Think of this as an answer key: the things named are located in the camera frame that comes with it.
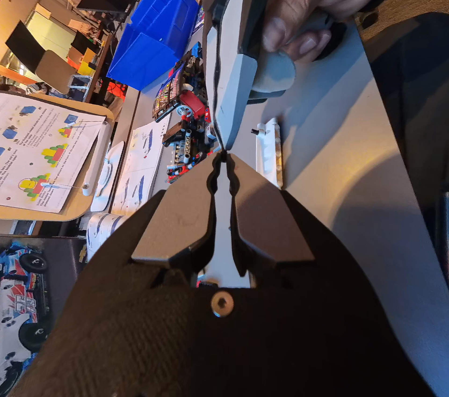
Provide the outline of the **white building brick panel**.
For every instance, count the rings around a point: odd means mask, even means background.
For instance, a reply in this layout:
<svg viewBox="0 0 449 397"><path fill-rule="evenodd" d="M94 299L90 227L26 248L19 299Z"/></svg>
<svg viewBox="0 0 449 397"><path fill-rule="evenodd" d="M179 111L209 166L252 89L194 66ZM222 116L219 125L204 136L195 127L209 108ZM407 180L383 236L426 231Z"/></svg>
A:
<svg viewBox="0 0 449 397"><path fill-rule="evenodd" d="M278 189L283 188L283 160L280 125L277 118L259 123L256 136L256 171Z"/></svg>

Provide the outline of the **black toy car box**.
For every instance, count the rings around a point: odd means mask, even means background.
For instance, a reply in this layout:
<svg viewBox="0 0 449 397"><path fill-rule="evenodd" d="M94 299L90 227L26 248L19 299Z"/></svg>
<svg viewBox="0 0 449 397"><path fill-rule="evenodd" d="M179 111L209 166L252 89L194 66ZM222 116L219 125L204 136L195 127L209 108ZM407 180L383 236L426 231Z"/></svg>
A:
<svg viewBox="0 0 449 397"><path fill-rule="evenodd" d="M86 264L81 238L0 237L0 395L36 358Z"/></svg>

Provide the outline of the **building brick toy car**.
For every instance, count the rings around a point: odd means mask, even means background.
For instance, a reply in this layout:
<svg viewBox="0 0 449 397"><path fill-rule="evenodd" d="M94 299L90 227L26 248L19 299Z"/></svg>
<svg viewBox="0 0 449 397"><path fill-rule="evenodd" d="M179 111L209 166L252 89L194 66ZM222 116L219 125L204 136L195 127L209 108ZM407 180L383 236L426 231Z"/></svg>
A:
<svg viewBox="0 0 449 397"><path fill-rule="evenodd" d="M155 122L164 122L172 114L177 114L179 121L162 138L163 146L172 148L171 164L167 165L168 184L221 151L206 93L200 42L177 61L154 100Z"/></svg>

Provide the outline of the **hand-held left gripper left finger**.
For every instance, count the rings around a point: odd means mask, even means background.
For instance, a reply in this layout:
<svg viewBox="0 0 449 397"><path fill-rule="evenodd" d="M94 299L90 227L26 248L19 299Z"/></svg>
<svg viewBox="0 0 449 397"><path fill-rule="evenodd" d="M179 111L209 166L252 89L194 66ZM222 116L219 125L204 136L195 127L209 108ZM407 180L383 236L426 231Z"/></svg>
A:
<svg viewBox="0 0 449 397"><path fill-rule="evenodd" d="M132 254L132 260L179 269L196 278L214 253L215 193L222 153L216 152L169 185Z"/></svg>

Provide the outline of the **rolled instruction booklet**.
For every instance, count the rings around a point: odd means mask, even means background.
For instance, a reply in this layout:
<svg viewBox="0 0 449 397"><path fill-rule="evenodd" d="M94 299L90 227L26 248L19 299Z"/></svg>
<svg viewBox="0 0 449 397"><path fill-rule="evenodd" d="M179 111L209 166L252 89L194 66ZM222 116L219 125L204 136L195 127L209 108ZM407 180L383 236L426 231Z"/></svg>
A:
<svg viewBox="0 0 449 397"><path fill-rule="evenodd" d="M87 224L87 262L89 262L101 245L118 229L129 216L111 213L95 213Z"/></svg>

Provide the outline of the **open instruction booklet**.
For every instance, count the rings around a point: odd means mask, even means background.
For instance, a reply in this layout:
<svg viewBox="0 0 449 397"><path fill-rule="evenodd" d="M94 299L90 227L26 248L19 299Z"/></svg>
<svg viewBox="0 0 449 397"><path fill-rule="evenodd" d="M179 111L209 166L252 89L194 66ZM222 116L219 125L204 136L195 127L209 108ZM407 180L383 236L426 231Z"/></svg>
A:
<svg viewBox="0 0 449 397"><path fill-rule="evenodd" d="M168 115L158 123L152 121L133 131L112 205L113 214L130 216L150 198L170 121Z"/></svg>

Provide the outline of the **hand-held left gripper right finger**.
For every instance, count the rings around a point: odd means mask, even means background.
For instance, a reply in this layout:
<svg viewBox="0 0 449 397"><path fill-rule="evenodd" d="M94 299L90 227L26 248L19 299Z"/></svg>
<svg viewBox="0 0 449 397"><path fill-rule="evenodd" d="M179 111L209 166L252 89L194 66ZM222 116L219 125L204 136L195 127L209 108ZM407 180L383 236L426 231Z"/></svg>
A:
<svg viewBox="0 0 449 397"><path fill-rule="evenodd" d="M232 153L226 155L232 196L232 254L240 276L263 277L285 266L311 264L315 256L281 190Z"/></svg>

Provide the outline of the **printed instruction sheet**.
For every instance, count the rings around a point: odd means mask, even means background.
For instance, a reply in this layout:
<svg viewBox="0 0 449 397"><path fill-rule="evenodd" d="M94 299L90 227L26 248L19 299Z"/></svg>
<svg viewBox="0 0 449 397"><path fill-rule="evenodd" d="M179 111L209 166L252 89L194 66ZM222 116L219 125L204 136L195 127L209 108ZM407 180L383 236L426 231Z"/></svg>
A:
<svg viewBox="0 0 449 397"><path fill-rule="evenodd" d="M0 203L59 213L105 117L1 92Z"/></svg>

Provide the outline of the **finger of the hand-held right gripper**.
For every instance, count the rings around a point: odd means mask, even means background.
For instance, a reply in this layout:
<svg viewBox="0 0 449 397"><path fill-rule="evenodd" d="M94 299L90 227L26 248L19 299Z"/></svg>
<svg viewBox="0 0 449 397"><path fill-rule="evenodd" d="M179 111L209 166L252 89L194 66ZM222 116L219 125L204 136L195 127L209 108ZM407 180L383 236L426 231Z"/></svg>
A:
<svg viewBox="0 0 449 397"><path fill-rule="evenodd" d="M228 1L217 33L214 124L224 151L234 145L257 70L257 60L239 48L243 1Z"/></svg>
<svg viewBox="0 0 449 397"><path fill-rule="evenodd" d="M215 88L215 72L216 72L216 55L217 55L217 30L213 26L206 35L204 53L204 74L206 83L206 92L209 102L209 110L211 115L211 122L214 126L219 146L222 147L222 140L218 124L216 122L216 88Z"/></svg>

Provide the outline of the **wooden board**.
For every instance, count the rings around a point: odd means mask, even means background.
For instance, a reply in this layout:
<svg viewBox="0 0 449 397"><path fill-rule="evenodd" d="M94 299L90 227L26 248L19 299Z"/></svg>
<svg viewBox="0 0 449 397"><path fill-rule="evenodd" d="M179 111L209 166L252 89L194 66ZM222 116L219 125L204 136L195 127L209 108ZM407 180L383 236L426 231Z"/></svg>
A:
<svg viewBox="0 0 449 397"><path fill-rule="evenodd" d="M28 95L30 97L41 99L45 102L53 102L57 105L75 109L79 112L85 112L88 114L94 114L94 115L102 115L105 117L105 120L108 120L112 125L114 123L113 121L113 115L112 113L101 106L89 104L86 102L77 102L77 101L71 101L69 99L63 99L58 97L51 97L46 96L43 94L32 94ZM95 142L93 143L92 150L87 156L87 159L81 168L81 171L76 179L75 185L72 187L69 197L66 201L66 203L63 206L63 209L59 213L45 213L41 211L35 211L35 210L24 210L24 209L16 209L16 208L8 208L5 206L0 207L0 217L2 220L42 220L42 221L68 221L78 218L79 216L83 215L91 206L92 198L86 197L83 195L82 191L82 184L84 180L84 176L87 173L87 169L90 165L92 156L93 156L93 150L95 146Z"/></svg>

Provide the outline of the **blue storage bin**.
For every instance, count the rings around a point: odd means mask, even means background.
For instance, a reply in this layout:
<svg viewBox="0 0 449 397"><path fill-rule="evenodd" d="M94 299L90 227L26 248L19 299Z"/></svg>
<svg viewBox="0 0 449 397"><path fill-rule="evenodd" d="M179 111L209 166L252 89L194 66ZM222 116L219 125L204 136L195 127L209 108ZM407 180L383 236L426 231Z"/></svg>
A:
<svg viewBox="0 0 449 397"><path fill-rule="evenodd" d="M142 91L177 61L169 47L126 24L106 76Z"/></svg>
<svg viewBox="0 0 449 397"><path fill-rule="evenodd" d="M180 58L185 52L199 5L196 0L141 0L132 26Z"/></svg>

